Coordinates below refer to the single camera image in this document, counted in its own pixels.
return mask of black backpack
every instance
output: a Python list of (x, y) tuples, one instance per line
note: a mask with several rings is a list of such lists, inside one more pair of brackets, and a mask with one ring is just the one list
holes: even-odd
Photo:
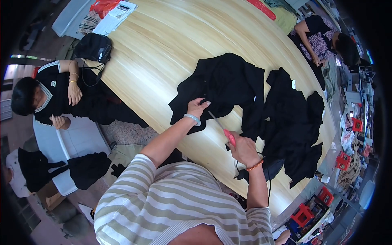
[[(110, 60), (110, 53), (112, 51), (112, 41), (105, 35), (89, 33), (85, 35), (82, 40), (76, 45), (74, 49), (74, 54), (78, 58), (88, 59), (91, 61), (98, 61), (101, 63), (96, 67), (84, 67), (82, 68), (82, 80), (84, 84), (88, 87), (96, 85), (101, 79), (103, 69), (105, 64)], [(96, 82), (93, 85), (87, 84), (83, 79), (84, 69), (97, 69), (99, 73), (96, 77)]]

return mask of scissors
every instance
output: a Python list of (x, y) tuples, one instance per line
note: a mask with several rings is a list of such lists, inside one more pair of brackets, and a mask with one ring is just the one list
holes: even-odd
[(222, 124), (220, 124), (220, 122), (218, 121), (218, 119), (210, 112), (208, 111), (208, 113), (210, 113), (210, 115), (212, 116), (212, 118), (219, 124), (219, 126), (223, 129), (223, 133), (225, 133), (225, 136), (229, 139), (230, 143), (236, 147), (236, 140), (234, 139), (234, 136), (232, 135), (232, 133), (230, 133), (229, 130), (225, 129)]

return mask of paper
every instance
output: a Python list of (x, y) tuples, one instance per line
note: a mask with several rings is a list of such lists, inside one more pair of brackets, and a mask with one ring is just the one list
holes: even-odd
[(93, 30), (95, 34), (109, 35), (133, 12), (138, 6), (136, 4), (120, 1), (120, 3), (99, 22)]

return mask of striped sweater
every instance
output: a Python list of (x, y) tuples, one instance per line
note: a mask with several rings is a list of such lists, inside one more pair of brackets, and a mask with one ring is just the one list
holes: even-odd
[(274, 244), (269, 208), (246, 213), (212, 174), (190, 162), (156, 169), (137, 154), (98, 203), (100, 244), (164, 245), (199, 224), (213, 225), (224, 245)]

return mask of red plastic bag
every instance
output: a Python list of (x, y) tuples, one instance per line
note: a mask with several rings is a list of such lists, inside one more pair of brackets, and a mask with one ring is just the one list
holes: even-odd
[(90, 7), (90, 11), (94, 10), (103, 19), (110, 10), (117, 6), (121, 0), (96, 0)]

